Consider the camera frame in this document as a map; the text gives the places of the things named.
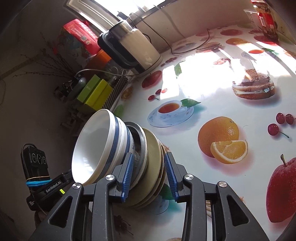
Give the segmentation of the beige plate with blue motif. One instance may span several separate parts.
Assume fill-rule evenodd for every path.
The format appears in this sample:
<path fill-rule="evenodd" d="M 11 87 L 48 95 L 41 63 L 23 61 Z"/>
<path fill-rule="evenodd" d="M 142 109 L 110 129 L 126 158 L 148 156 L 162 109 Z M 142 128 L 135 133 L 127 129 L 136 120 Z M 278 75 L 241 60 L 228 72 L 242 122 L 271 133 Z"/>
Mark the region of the beige plate with blue motif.
<path fill-rule="evenodd" d="M 148 166 L 143 178 L 129 191 L 125 203 L 120 204 L 124 208 L 134 208 L 147 202 L 160 183 L 163 164 L 162 151 L 156 136 L 147 128 L 143 128 L 147 138 Z"/>

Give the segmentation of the red paper package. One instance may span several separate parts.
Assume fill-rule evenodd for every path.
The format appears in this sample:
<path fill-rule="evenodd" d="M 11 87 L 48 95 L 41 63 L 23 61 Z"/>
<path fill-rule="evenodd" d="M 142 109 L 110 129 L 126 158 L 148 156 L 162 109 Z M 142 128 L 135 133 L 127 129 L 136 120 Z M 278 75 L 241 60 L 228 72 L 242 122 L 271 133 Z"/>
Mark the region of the red paper package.
<path fill-rule="evenodd" d="M 63 29 L 76 38 L 91 55 L 100 51 L 98 36 L 81 20 L 74 19 L 63 25 Z"/>

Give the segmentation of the window metal bars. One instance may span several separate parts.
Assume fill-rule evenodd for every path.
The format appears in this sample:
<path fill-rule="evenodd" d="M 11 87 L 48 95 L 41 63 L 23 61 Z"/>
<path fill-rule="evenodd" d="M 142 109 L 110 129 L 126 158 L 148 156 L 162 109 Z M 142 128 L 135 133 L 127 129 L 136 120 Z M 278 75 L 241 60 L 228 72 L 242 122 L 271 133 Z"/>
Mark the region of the window metal bars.
<path fill-rule="evenodd" d="M 80 15 L 102 32 L 122 20 L 146 16 L 168 1 L 65 1 L 65 7 Z"/>

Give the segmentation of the white bowl with blue stripe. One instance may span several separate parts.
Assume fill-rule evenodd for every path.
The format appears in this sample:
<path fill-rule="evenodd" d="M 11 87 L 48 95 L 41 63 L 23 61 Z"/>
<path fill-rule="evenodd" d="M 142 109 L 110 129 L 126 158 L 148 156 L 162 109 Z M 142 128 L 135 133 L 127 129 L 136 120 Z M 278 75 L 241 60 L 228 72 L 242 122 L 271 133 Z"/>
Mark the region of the white bowl with blue stripe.
<path fill-rule="evenodd" d="M 119 123 L 107 109 L 97 111 L 81 130 L 72 156 L 72 176 L 84 186 L 94 183 L 115 153 Z"/>

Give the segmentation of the white electric kettle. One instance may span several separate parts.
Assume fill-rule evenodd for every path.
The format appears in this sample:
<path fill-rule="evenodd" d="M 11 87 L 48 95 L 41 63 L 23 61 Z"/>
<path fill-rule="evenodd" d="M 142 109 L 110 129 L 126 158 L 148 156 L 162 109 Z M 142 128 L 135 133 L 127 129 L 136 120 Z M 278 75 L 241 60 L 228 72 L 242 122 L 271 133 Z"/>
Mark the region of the white electric kettle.
<path fill-rule="evenodd" d="M 119 66 L 143 76 L 163 58 L 144 34 L 127 21 L 120 21 L 98 38 L 99 47 Z"/>

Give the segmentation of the lime yellow box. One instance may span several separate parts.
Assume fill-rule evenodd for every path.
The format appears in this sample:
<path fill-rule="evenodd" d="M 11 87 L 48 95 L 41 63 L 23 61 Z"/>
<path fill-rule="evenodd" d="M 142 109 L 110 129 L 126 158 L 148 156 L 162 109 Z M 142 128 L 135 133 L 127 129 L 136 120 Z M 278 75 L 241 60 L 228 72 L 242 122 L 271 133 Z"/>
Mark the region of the lime yellow box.
<path fill-rule="evenodd" d="M 112 91 L 113 88 L 104 79 L 102 79 L 86 100 L 82 111 L 84 113 L 94 113 L 100 110 Z"/>

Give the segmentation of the grey oval device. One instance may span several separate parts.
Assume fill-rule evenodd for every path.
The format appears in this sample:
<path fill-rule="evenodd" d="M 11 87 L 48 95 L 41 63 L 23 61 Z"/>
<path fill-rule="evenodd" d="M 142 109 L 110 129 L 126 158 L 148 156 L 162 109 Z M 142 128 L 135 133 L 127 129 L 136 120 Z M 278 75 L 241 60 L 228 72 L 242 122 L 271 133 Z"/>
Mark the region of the grey oval device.
<path fill-rule="evenodd" d="M 70 85 L 70 92 L 67 96 L 67 99 L 69 101 L 74 100 L 78 94 L 82 91 L 82 89 L 86 86 L 86 78 L 81 77 L 78 82 L 73 86 L 73 84 Z"/>

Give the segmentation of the red chili sauce jar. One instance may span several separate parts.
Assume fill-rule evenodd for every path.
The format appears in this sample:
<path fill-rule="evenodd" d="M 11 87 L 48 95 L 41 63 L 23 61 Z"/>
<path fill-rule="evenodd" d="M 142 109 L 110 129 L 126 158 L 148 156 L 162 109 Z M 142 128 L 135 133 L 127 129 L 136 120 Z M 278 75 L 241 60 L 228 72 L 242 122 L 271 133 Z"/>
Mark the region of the red chili sauce jar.
<path fill-rule="evenodd" d="M 278 34 L 276 32 L 275 22 L 268 4 L 264 1 L 251 1 L 251 3 L 257 11 L 264 36 L 269 40 L 277 42 Z"/>

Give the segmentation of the white shallow dish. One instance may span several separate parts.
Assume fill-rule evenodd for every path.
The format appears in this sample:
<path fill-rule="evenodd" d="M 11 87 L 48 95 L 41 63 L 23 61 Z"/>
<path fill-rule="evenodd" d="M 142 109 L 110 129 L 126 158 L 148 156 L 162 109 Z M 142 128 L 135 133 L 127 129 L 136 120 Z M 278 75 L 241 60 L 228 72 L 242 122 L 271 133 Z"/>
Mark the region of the white shallow dish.
<path fill-rule="evenodd" d="M 137 175 L 135 176 L 135 178 L 132 178 L 130 190 L 132 190 L 139 183 L 139 181 L 143 178 L 144 173 L 147 169 L 147 166 L 148 166 L 148 159 L 146 159 L 145 161 L 142 162 L 142 165 L 141 165 L 139 171 L 137 172 Z"/>

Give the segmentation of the stainless steel bowl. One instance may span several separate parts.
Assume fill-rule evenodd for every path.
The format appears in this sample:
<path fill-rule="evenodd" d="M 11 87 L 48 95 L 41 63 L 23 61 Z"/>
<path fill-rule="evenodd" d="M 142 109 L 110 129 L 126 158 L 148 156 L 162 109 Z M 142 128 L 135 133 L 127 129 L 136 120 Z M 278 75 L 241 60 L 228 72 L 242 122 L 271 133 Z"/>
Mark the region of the stainless steel bowl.
<path fill-rule="evenodd" d="M 148 159 L 147 138 L 145 136 L 144 129 L 140 125 L 132 121 L 126 121 L 125 125 L 130 130 L 135 144 L 134 163 L 132 172 L 132 178 L 135 178 L 137 172 L 139 171 L 142 165 L 142 162 Z"/>

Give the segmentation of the clear plastic tub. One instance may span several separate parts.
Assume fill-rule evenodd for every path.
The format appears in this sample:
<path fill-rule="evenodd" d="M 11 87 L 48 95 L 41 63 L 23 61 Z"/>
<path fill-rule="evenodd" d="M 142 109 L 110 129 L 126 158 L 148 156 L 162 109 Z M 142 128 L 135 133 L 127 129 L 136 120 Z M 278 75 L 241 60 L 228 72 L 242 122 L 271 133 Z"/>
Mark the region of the clear plastic tub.
<path fill-rule="evenodd" d="M 247 14 L 248 18 L 251 20 L 251 23 L 257 26 L 260 24 L 260 20 L 257 14 L 257 11 L 254 9 L 244 9 L 244 12 Z"/>

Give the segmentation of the black white patterned tray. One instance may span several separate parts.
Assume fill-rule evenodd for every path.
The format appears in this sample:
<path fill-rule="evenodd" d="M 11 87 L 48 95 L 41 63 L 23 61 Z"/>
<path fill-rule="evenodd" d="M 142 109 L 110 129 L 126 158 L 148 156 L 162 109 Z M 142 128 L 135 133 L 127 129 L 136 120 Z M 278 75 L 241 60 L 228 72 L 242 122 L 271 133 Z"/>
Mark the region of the black white patterned tray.
<path fill-rule="evenodd" d="M 116 99 L 118 98 L 119 94 L 122 92 L 126 84 L 128 83 L 127 77 L 121 77 L 119 81 L 117 82 L 115 88 L 112 90 L 110 96 L 108 97 L 105 107 L 109 110 L 112 109 L 112 106 L 114 105 Z"/>

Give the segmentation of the dark green box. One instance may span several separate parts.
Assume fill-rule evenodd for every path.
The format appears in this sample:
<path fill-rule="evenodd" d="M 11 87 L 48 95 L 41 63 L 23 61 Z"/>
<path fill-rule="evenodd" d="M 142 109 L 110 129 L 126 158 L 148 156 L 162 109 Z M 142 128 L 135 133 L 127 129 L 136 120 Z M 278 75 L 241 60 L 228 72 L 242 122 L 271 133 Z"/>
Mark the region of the dark green box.
<path fill-rule="evenodd" d="M 93 77 L 88 81 L 86 86 L 82 89 L 80 94 L 77 96 L 77 100 L 81 103 L 85 103 L 100 81 L 101 79 L 97 75 L 93 75 Z"/>

